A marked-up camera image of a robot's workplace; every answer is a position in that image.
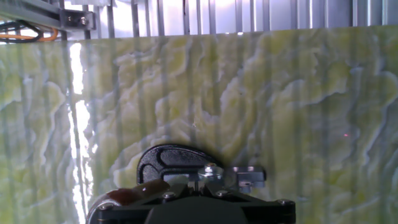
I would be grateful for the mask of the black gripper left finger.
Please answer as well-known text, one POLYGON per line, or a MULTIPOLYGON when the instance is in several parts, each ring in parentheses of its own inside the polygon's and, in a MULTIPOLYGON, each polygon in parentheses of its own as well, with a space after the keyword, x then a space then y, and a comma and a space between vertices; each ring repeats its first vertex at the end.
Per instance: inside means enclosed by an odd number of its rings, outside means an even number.
POLYGON ((145 183, 112 190, 98 199, 98 223, 148 223, 151 210, 191 195, 187 184, 145 183))

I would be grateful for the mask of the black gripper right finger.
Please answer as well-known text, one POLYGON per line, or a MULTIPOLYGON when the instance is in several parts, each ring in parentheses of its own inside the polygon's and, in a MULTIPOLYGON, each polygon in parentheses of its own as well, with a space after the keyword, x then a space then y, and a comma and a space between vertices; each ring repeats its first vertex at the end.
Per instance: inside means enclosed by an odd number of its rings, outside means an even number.
POLYGON ((220 184, 204 182, 196 183, 196 195, 237 205, 249 223, 295 223, 295 202, 289 199, 265 201, 220 184))

